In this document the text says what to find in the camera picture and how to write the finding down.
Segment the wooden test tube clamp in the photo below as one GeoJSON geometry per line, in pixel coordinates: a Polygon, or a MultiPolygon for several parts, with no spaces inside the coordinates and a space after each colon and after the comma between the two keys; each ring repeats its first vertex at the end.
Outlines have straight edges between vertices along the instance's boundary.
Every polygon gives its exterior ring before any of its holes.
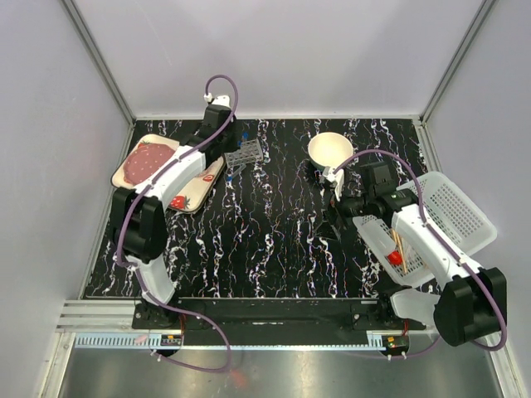
{"type": "Polygon", "coordinates": [[[401,239],[400,235],[394,229],[391,229],[391,232],[392,232],[392,238],[395,240],[395,243],[396,243],[397,248],[398,248],[398,252],[400,253],[400,256],[402,258],[403,273],[407,274],[408,273],[407,257],[404,254],[404,250],[403,250],[403,246],[402,246],[402,239],[401,239]]]}

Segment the white wash bottle red cap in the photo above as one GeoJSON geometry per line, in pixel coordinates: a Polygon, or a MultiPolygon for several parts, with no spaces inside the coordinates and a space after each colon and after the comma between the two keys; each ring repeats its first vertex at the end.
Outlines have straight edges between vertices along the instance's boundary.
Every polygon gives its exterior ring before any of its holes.
{"type": "Polygon", "coordinates": [[[376,220],[365,224],[371,246],[387,259],[391,265],[402,265],[402,255],[397,248],[397,242],[386,232],[376,220]]]}

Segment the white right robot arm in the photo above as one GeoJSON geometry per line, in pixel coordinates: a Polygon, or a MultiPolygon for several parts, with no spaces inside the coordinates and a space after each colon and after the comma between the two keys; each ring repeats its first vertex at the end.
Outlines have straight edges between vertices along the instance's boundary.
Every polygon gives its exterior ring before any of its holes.
{"type": "Polygon", "coordinates": [[[453,347],[497,333],[489,349],[501,349],[507,281],[471,257],[497,235],[486,215],[440,172],[397,185],[386,163],[373,163],[362,175],[359,197],[343,195],[344,174],[334,167],[324,167],[319,179],[332,189],[325,214],[332,236],[345,242],[359,235],[396,284],[377,307],[379,323],[434,327],[453,347]]]}

